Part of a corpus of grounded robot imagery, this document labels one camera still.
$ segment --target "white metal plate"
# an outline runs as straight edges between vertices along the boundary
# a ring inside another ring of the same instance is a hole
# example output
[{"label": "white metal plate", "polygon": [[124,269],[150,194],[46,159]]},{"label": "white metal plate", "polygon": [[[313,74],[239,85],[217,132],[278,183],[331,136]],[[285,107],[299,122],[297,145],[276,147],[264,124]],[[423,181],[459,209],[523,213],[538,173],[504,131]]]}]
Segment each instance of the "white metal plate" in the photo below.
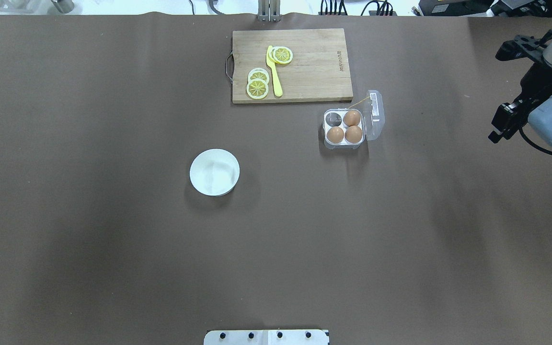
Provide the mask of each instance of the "white metal plate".
[{"label": "white metal plate", "polygon": [[214,330],[204,345],[329,345],[329,330]]}]

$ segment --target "brown egg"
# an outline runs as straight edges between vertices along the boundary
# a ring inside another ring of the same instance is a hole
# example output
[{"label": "brown egg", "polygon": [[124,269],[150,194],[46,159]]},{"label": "brown egg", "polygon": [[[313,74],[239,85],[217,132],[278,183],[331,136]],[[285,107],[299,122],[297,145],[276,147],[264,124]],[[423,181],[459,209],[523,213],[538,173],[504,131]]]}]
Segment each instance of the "brown egg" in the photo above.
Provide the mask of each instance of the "brown egg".
[{"label": "brown egg", "polygon": [[359,111],[351,110],[344,115],[344,123],[346,126],[357,126],[359,125],[359,121],[361,121],[361,113]]},{"label": "brown egg", "polygon": [[340,127],[333,127],[327,132],[327,139],[337,144],[344,139],[344,131]]},{"label": "brown egg", "polygon": [[358,126],[351,126],[346,130],[346,140],[348,140],[351,144],[357,144],[360,142],[362,136],[363,131]]}]

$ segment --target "white bracket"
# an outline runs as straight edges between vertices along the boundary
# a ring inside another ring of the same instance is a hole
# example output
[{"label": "white bracket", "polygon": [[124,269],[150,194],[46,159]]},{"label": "white bracket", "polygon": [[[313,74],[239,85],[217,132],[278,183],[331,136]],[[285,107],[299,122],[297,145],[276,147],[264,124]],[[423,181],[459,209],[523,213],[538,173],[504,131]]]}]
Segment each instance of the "white bracket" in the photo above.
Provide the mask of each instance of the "white bracket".
[{"label": "white bracket", "polygon": [[280,22],[280,0],[259,0],[260,22]]},{"label": "white bracket", "polygon": [[329,345],[329,330],[217,330],[204,345]]}]

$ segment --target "cutting board handle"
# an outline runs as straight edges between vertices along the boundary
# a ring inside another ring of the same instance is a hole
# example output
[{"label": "cutting board handle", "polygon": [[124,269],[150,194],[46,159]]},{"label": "cutting board handle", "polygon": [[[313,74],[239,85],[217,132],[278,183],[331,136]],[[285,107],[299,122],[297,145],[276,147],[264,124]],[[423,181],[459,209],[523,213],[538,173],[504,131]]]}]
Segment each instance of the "cutting board handle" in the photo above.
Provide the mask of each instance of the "cutting board handle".
[{"label": "cutting board handle", "polygon": [[[229,61],[231,59],[231,76],[230,76],[230,73],[229,73]],[[235,67],[236,63],[234,61],[234,51],[232,50],[230,52],[230,54],[227,56],[227,59],[225,59],[225,76],[227,76],[230,81],[231,81],[231,84],[233,85],[234,84],[234,67]]]}]

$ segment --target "transparent plastic lid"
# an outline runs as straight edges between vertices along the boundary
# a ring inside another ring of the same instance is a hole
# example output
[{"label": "transparent plastic lid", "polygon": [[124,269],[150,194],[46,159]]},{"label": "transparent plastic lid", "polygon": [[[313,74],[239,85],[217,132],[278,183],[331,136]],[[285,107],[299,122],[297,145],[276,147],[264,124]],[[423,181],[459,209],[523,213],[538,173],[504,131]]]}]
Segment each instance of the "transparent plastic lid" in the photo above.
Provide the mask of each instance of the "transparent plastic lid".
[{"label": "transparent plastic lid", "polygon": [[376,90],[368,90],[368,98],[363,102],[364,131],[367,140],[376,140],[385,126],[383,96]]}]

